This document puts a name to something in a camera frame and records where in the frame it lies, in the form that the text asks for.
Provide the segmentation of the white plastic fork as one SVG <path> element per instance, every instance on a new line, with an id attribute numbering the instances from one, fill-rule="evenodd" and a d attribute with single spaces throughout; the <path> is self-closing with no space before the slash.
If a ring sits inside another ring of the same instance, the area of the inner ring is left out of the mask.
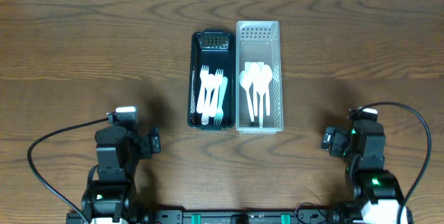
<path id="1" fill-rule="evenodd" d="M 214 82 L 214 93 L 212 95 L 212 100 L 210 103 L 209 116 L 215 117 L 216 115 L 216 104 L 219 97 L 219 87 L 223 79 L 223 70 L 217 69 L 215 74 L 215 82 Z"/>
<path id="2" fill-rule="evenodd" d="M 215 82 L 215 75 L 209 74 L 207 77 L 207 80 L 205 81 L 206 97 L 205 97 L 205 102 L 204 102 L 203 115 L 201 118 L 201 123 L 203 125 L 207 125 L 209 123 L 211 95 L 212 95 L 212 91 L 215 88 L 215 83 L 216 83 Z"/>
<path id="3" fill-rule="evenodd" d="M 200 91 L 199 91 L 199 95 L 198 95 L 198 102 L 196 105 L 196 111 L 199 114 L 203 113 L 203 107 L 204 107 L 204 96 L 205 96 L 205 82 L 207 80 L 207 76 L 209 75 L 209 67 L 204 64 L 201 67 L 200 70 Z"/>

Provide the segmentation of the pale green plastic fork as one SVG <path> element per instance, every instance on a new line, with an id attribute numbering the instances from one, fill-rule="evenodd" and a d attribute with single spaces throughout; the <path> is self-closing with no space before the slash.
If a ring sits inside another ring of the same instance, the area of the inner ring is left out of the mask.
<path id="1" fill-rule="evenodd" d="M 222 79 L 222 83 L 219 87 L 218 105 L 216 109 L 216 116 L 214 117 L 214 124 L 217 126 L 221 125 L 221 122 L 223 120 L 223 101 L 227 85 L 228 85 L 228 78 L 224 76 Z"/>

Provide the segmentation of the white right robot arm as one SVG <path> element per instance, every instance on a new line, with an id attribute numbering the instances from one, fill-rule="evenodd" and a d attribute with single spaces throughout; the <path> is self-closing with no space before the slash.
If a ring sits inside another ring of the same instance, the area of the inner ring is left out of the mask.
<path id="1" fill-rule="evenodd" d="M 384 128 L 376 121 L 356 120 L 349 130 L 326 128 L 321 148 L 347 164 L 345 181 L 354 198 L 329 210 L 328 223 L 413 223 L 411 211 L 400 206 L 404 196 L 398 180 L 384 169 L 385 143 Z"/>

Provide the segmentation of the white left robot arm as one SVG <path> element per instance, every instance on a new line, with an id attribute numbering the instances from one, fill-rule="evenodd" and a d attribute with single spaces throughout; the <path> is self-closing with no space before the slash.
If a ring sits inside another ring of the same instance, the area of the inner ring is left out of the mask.
<path id="1" fill-rule="evenodd" d="M 88 175 L 83 213 L 90 223 L 153 223 L 154 213 L 137 199 L 135 172 L 140 160 L 161 151 L 160 131 L 141 135 L 128 126 L 111 125 L 96 132 L 98 164 Z"/>

